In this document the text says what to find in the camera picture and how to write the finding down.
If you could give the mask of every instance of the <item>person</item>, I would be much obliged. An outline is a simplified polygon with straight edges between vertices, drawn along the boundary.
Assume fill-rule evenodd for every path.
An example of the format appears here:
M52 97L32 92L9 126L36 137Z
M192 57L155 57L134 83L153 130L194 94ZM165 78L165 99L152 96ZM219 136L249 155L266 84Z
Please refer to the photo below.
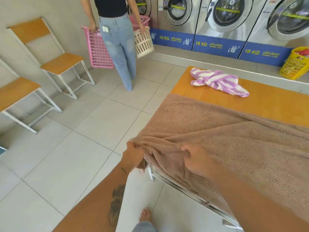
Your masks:
M132 80L136 77L136 58L134 32L127 14L126 0L94 0L98 9L100 30L106 48L113 59L114 65L122 79L125 88L132 91ZM127 0L139 28L145 33L135 0ZM96 32L95 18L90 0L81 0L90 25L89 31Z
M184 145L181 150L185 166L214 183L245 232L309 231L309 223L239 180L215 163L203 148ZM63 218L53 232L115 232L128 174L143 157L141 147L127 142L119 164ZM157 232L148 209L142 211L140 223L133 231Z

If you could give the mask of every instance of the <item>striped towel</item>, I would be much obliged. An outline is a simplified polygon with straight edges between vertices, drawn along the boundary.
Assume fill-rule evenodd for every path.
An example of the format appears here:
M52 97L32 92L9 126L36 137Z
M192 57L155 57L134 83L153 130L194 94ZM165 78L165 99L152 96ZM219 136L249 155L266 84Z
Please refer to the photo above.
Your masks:
M200 70L198 68L193 68L190 73L196 79L191 81L191 85L208 85L232 95L249 96L249 92L238 85L238 77L235 75L226 74L220 70Z

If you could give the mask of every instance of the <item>tattoo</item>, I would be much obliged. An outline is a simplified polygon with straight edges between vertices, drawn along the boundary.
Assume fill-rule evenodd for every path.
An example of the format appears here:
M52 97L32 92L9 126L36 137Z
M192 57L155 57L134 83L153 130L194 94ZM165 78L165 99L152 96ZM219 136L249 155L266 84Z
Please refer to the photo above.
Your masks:
M126 185L120 185L113 191L113 201L111 203L111 209L108 215L108 221L111 226L117 226L125 187Z
M122 170L125 172L125 174L127 175L127 172L125 171L125 169L124 169L124 168L122 168L122 167L121 167L121 169L122 169Z

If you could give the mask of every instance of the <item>light blue jeans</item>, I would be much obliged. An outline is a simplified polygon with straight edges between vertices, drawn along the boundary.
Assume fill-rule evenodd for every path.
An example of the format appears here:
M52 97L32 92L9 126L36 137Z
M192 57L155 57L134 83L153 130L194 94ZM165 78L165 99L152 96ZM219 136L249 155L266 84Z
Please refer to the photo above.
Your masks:
M102 31L102 26L109 32ZM117 18L100 17L101 35L125 88L132 91L136 77L134 31L127 14Z
M132 232L158 232L157 229L150 222L140 222L138 223Z

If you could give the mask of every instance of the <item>hand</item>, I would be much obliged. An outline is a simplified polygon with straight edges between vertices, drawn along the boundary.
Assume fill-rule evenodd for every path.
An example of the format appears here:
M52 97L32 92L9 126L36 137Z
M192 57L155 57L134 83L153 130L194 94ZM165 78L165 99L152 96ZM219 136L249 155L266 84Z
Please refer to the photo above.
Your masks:
M141 33L142 33L142 34L145 34L145 32L146 32L146 27L145 27L143 24L140 24L140 25L139 25L139 28L140 28L140 30L141 30Z
M190 156L184 157L184 165L191 172L210 178L212 170L217 166L217 164L202 147L184 145L181 150L190 152Z
M89 30L90 32L92 32L92 33L97 33L97 32L98 32L98 28L97 28L97 26L96 26L95 23L91 23L91 24L89 25L89 27L88 27L88 30Z
M131 172L136 168L144 158L144 150L141 147L135 147L133 142L127 142L127 149L123 152L121 162Z

